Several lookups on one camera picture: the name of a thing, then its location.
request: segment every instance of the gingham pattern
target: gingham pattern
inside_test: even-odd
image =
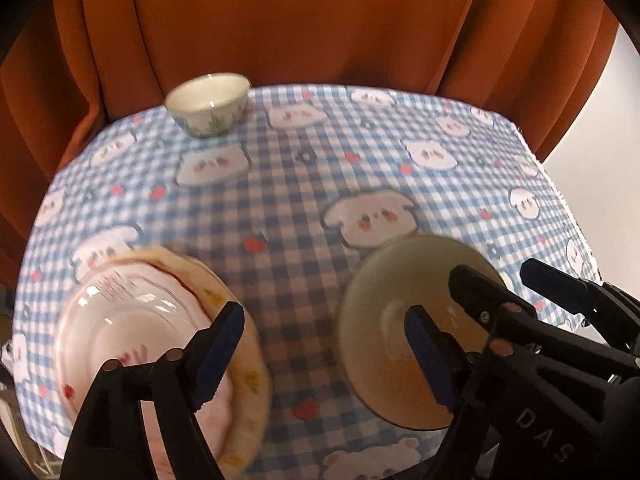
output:
[[[417,206],[419,232],[472,245],[508,274],[518,295],[542,309],[542,319],[568,320],[576,328],[579,318],[525,288],[518,276],[530,257],[575,275],[566,257],[573,239],[585,262],[582,277],[600,282],[580,229],[514,124],[492,114],[494,126],[485,126],[466,104],[403,92],[388,91],[396,101],[391,107],[358,104],[351,91],[313,85],[255,89],[246,121],[217,139],[189,137],[164,108],[153,108],[108,126],[56,175],[49,193],[64,190],[64,205],[31,233],[15,306],[14,333],[26,335],[30,370],[17,394],[34,440],[52,450],[54,431],[70,434],[54,375],[56,322],[75,285],[73,252],[112,226],[134,226],[139,232],[134,246],[163,244],[199,258],[253,316],[274,396],[264,445],[248,478],[320,478],[322,459],[332,450],[360,451],[408,434],[418,437],[425,457],[442,438],[442,432],[417,434],[379,420],[338,373],[332,312],[341,287],[367,253],[346,248],[338,230],[322,225],[322,213],[342,197],[395,189]],[[327,119],[306,128],[270,127],[271,107],[300,102],[321,108]],[[471,134],[443,133],[435,118],[445,114],[468,124]],[[136,137],[133,146],[106,164],[90,166],[98,149],[127,132]],[[418,166],[402,144],[407,139],[437,140],[457,167],[437,172]],[[237,143],[251,161],[247,174],[210,186],[177,185],[185,153]],[[523,176],[515,155],[532,160],[539,173]],[[509,192],[518,187],[534,193],[539,218],[524,219],[510,206]],[[492,218],[481,218],[482,209]],[[266,244],[265,250],[248,252],[247,237]],[[308,422],[293,411],[305,401],[319,412]]]

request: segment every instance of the blue checkered tablecloth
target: blue checkered tablecloth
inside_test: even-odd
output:
[[[163,107],[110,124],[55,176],[24,256],[14,345],[26,347],[16,389],[29,434],[55,450],[71,431],[53,361],[66,295],[113,251],[162,244],[213,269],[260,331],[273,408],[245,476],[351,479],[433,454],[442,432],[374,416],[340,376],[331,344],[354,267],[410,232],[475,247],[541,319],[571,329],[580,319],[525,288],[520,264],[535,257],[600,282],[516,126],[467,104],[277,86],[252,90],[246,119],[215,139],[183,133]],[[379,459],[365,460],[373,448]]]

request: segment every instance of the curtain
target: curtain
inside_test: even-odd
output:
[[[505,115],[543,160],[617,26],[601,0],[46,0],[0,66],[0,282],[15,285],[56,170],[105,117],[188,78],[438,94]]]

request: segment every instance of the orange curtain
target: orange curtain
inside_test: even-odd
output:
[[[609,57],[601,0],[46,0],[0,67],[0,281],[57,168],[207,72],[438,94],[514,121],[543,160]]]

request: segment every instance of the yellow plate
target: yellow plate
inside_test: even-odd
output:
[[[485,332],[449,295],[449,272],[466,264],[503,285],[474,249],[452,238],[420,235],[379,248],[355,269],[340,301],[338,360],[354,392],[381,418],[411,430],[439,430],[452,415],[437,404],[404,337],[404,313],[421,304],[466,351],[481,351]]]
[[[227,301],[238,301],[209,267],[194,258],[183,258],[163,247],[143,248],[114,258],[130,259],[146,261],[179,278],[211,319],[216,319]],[[271,409],[271,378],[262,358],[258,331],[247,311],[244,333],[227,373],[234,386],[233,422],[217,462],[225,478],[232,480],[258,455]]]

